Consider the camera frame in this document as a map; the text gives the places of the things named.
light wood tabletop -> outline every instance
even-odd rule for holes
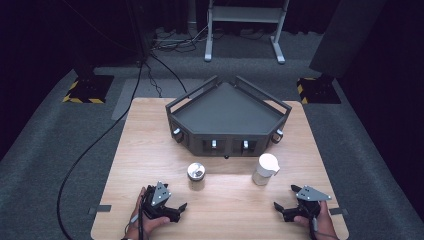
[[[280,171],[265,186],[252,181],[258,157],[198,157],[178,144],[169,130],[165,105],[173,99],[136,98],[116,151],[91,235],[94,239],[121,239],[141,187],[168,183],[172,196],[167,207],[188,203],[178,223],[157,228],[150,239],[309,239],[309,230],[284,222],[274,202],[284,208],[297,205],[290,185],[304,185],[332,196],[329,208],[338,208],[308,120],[299,102],[292,111],[284,138],[270,143],[267,153],[278,159]],[[206,168],[203,182],[187,177],[187,168],[199,162]],[[349,236],[342,215],[332,216],[340,239]]]

